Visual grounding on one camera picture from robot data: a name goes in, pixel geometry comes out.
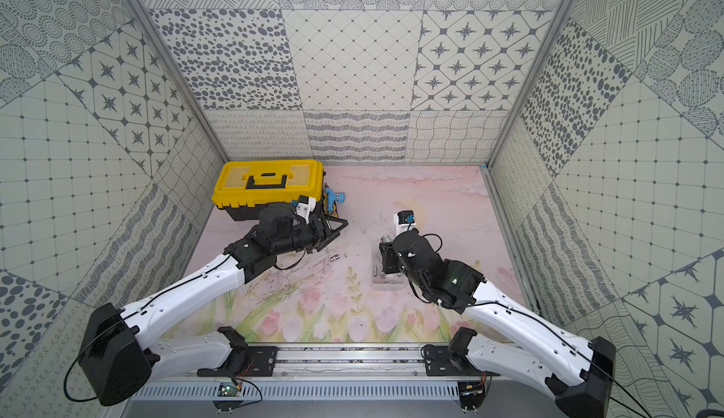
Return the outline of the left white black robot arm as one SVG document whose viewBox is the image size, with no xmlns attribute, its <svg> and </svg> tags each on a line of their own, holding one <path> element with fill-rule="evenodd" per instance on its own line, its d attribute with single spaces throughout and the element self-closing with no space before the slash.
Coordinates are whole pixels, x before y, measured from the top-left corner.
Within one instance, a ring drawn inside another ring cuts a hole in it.
<svg viewBox="0 0 724 418">
<path fill-rule="evenodd" d="M 347 220 L 314 209 L 303 201 L 268 204 L 243 238 L 190 276 L 121 308 L 107 303 L 94 310 L 73 362 L 94 400 L 115 406 L 149 381 L 194 369 L 230 380 L 248 370 L 248 344 L 233 327 L 176 343 L 162 337 L 217 297 L 277 269 L 279 256 L 322 251 L 339 238 Z"/>
</svg>

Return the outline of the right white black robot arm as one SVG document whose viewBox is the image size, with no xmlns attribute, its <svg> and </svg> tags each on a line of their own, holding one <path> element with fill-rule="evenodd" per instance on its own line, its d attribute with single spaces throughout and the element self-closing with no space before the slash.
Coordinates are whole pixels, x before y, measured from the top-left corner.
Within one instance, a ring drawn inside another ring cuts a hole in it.
<svg viewBox="0 0 724 418">
<path fill-rule="evenodd" d="M 407 277 L 414 297 L 497 330 L 502 344 L 460 327 L 448 346 L 420 350 L 430 377 L 479 376 L 463 384 L 462 409 L 478 409 L 493 376 L 503 376 L 550 397 L 567 417 L 603 417 L 614 402 L 617 349 L 603 337 L 588 340 L 526 309 L 462 261 L 445 260 L 427 236 L 408 229 L 379 244 L 383 267 Z"/>
</svg>

